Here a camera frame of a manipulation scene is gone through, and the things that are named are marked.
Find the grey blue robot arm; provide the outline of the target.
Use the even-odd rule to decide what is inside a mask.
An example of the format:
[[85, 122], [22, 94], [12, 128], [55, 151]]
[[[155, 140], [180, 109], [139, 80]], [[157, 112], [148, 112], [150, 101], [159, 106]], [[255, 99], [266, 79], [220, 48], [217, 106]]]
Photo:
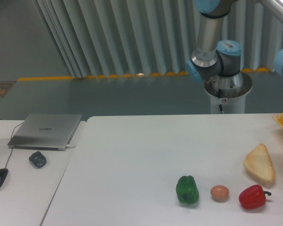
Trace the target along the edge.
[[[241, 56], [236, 50], [217, 50], [224, 17], [229, 14], [231, 7], [237, 0], [195, 0], [195, 6], [201, 14], [200, 29], [197, 47], [186, 61], [188, 75], [196, 80], [203, 81], [217, 74], [225, 76], [225, 60], [221, 60], [220, 54], [233, 57], [234, 61]], [[254, 0], [270, 9], [273, 14], [283, 22], [283, 0]], [[283, 49], [274, 59], [274, 70], [283, 76]]]

